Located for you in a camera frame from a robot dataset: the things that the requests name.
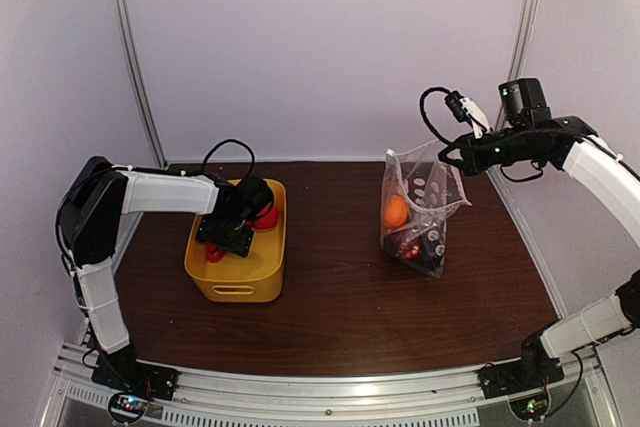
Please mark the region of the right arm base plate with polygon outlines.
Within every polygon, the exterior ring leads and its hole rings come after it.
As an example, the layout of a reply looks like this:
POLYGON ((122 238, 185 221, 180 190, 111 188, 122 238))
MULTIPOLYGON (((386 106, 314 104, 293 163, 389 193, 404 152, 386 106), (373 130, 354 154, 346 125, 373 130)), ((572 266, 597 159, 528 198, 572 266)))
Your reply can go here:
POLYGON ((520 360, 503 364, 488 363, 477 374, 484 398, 487 400, 540 390, 565 378, 559 365, 552 364, 540 371, 530 370, 520 360))

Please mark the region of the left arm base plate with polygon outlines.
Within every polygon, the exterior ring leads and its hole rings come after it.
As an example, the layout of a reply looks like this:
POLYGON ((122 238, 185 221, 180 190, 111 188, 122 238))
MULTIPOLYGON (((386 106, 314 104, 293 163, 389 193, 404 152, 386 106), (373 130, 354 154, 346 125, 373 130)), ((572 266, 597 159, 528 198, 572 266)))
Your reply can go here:
POLYGON ((91 380, 114 390, 147 399, 173 399, 179 373, 176 369, 140 362, 134 358, 100 357, 91 380))

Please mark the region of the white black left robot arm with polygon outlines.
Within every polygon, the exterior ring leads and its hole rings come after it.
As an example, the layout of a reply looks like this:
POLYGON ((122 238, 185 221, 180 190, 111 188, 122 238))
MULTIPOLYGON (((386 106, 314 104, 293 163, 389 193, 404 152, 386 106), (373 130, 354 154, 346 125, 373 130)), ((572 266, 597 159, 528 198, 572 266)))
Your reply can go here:
POLYGON ((249 255, 254 225, 276 209, 268 182, 252 172, 237 181, 209 174, 87 160, 63 195, 54 220, 61 261, 76 303, 106 358, 106 376, 123 391, 144 380, 122 312, 115 272, 127 245, 127 217, 152 213, 199 217, 196 240, 241 258, 249 255))

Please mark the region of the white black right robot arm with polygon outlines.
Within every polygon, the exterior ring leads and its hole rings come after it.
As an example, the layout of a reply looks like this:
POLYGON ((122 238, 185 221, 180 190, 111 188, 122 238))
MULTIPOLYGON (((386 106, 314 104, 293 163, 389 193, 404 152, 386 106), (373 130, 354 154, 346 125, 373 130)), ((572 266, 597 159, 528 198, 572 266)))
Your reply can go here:
MULTIPOLYGON (((446 91, 445 105, 472 131, 447 141, 440 161, 467 176, 518 162, 529 162, 536 169, 551 165, 588 190, 637 241, 639 176, 622 156, 580 118, 553 116, 538 79, 503 83, 499 93, 508 125, 493 130, 471 98, 446 91)), ((633 274, 613 294, 527 339, 513 366, 513 380, 519 387, 533 388, 563 355, 638 327, 639 276, 633 274)))

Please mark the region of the purple toy eggplant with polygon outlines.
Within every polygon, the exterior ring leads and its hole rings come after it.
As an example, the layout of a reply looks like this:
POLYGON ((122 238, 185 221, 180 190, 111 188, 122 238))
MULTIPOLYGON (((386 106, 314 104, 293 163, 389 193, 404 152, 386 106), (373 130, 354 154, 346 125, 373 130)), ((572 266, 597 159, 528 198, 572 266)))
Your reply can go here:
POLYGON ((423 274, 440 277, 444 270, 446 230, 433 227, 419 237, 420 250, 415 269, 423 274))

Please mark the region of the dark red toy fruit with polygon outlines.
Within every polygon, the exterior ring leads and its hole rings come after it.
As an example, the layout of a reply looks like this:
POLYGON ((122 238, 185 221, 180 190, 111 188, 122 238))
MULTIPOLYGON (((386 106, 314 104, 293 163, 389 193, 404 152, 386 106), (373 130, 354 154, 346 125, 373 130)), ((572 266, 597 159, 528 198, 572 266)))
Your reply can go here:
POLYGON ((395 232, 386 238, 389 254, 400 260, 412 260, 421 254, 422 240, 408 231, 395 232))

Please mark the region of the orange toy orange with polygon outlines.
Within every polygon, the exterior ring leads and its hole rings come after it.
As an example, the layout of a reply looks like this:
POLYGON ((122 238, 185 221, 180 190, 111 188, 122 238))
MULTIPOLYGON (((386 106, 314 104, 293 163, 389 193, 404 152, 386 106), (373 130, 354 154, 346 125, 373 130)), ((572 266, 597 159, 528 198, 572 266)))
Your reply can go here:
POLYGON ((408 217, 409 208, 405 199, 399 195, 392 195, 383 209, 383 226, 389 230, 397 229, 406 224, 408 217))

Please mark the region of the clear zip top bag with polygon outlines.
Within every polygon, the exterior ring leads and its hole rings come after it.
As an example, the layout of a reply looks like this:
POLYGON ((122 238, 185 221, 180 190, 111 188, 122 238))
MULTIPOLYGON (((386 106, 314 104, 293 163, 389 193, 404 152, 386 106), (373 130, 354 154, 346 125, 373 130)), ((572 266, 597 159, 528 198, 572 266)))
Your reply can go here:
POLYGON ((387 255, 414 270, 417 257, 400 260, 391 256, 387 250, 386 238, 402 231, 420 236, 433 227, 444 228, 447 235, 448 219, 460 207, 471 204, 459 171, 438 159, 438 153, 443 148, 441 142, 431 141, 407 152, 400 153, 392 149, 385 152, 381 183, 380 246, 387 255), (405 199, 409 217, 402 227, 389 230, 383 226, 382 215, 385 204, 392 195, 405 199))

